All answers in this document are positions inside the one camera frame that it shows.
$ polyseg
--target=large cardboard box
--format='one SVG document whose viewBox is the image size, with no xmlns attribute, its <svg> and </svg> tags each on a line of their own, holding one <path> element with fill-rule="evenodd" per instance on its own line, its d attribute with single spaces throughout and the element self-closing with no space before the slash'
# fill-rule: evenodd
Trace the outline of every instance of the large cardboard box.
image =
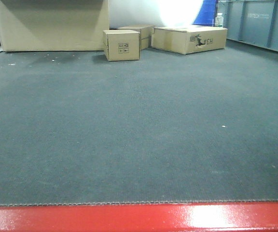
<svg viewBox="0 0 278 232">
<path fill-rule="evenodd" d="M 4 51 L 102 50 L 108 0 L 0 0 Z"/>
<path fill-rule="evenodd" d="M 151 47 L 153 25 L 131 25 L 118 28 L 118 30 L 135 30 L 140 32 L 140 50 Z"/>
<path fill-rule="evenodd" d="M 203 26 L 154 28 L 152 47 L 181 54 L 225 48 L 227 29 Z"/>
<path fill-rule="evenodd" d="M 134 30 L 104 30 L 104 51 L 109 61 L 139 59 L 139 36 Z"/>
</svg>

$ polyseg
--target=floor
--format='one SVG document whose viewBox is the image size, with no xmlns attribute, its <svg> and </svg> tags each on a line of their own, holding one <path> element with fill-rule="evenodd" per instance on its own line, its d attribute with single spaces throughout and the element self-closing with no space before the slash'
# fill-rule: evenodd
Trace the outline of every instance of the floor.
<svg viewBox="0 0 278 232">
<path fill-rule="evenodd" d="M 0 53 L 0 205 L 278 200 L 278 53 Z"/>
</svg>

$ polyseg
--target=blue container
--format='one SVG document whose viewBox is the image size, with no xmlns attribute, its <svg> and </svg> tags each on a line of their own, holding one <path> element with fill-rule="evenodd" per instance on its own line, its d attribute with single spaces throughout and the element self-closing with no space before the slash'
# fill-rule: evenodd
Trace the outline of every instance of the blue container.
<svg viewBox="0 0 278 232">
<path fill-rule="evenodd" d="M 204 0 L 194 24 L 213 27 L 217 2 L 218 0 Z"/>
</svg>

